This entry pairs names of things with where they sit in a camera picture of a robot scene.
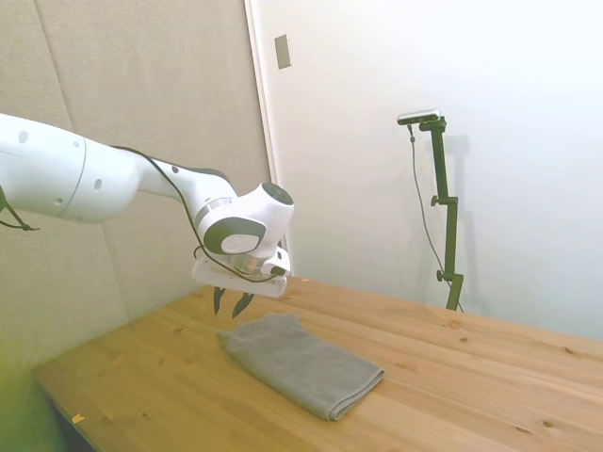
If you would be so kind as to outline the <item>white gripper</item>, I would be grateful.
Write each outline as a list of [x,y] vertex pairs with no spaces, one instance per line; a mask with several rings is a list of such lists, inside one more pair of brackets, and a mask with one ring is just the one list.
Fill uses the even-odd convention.
[[215,286],[213,290],[213,312],[220,312],[225,289],[244,292],[232,311],[232,318],[241,315],[253,301],[254,295],[279,298],[286,289],[287,277],[277,276],[268,282],[247,282],[233,273],[217,266],[206,257],[200,258],[193,266],[192,279],[201,285]]

